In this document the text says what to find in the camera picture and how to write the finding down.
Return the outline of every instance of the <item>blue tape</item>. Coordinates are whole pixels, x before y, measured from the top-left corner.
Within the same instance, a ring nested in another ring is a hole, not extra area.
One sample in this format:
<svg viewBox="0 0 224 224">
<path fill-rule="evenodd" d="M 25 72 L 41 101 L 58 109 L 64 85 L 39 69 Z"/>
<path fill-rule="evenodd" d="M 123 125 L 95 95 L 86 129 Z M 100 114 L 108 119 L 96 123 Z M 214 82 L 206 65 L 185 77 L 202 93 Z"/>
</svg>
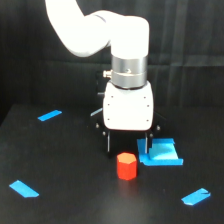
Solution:
<svg viewBox="0 0 224 224">
<path fill-rule="evenodd" d="M 172 138 L 154 138 L 152 144 L 175 144 Z"/>
<path fill-rule="evenodd" d="M 183 159 L 165 159 L 165 160 L 143 160 L 146 166 L 182 166 L 184 163 Z"/>
<path fill-rule="evenodd" d="M 41 117 L 38 117 L 38 119 L 41 120 L 41 121 L 46 121 L 46 120 L 48 120 L 48 119 L 50 119 L 52 117 L 55 117 L 55 116 L 57 116 L 57 115 L 59 115 L 61 113 L 62 113 L 61 111 L 55 110 L 55 111 L 52 111 L 52 112 L 50 112 L 48 114 L 45 114 L 45 115 L 43 115 Z"/>
<path fill-rule="evenodd" d="M 186 205 L 195 205 L 198 202 L 210 197 L 211 194 L 205 190 L 204 188 L 201 188 L 194 193 L 182 198 L 181 200 L 184 202 Z"/>
<path fill-rule="evenodd" d="M 11 187 L 14 191 L 22 195 L 24 198 L 39 196 L 36 191 L 32 190 L 30 187 L 28 187 L 26 184 L 19 180 L 9 185 L 9 187 Z"/>
</svg>

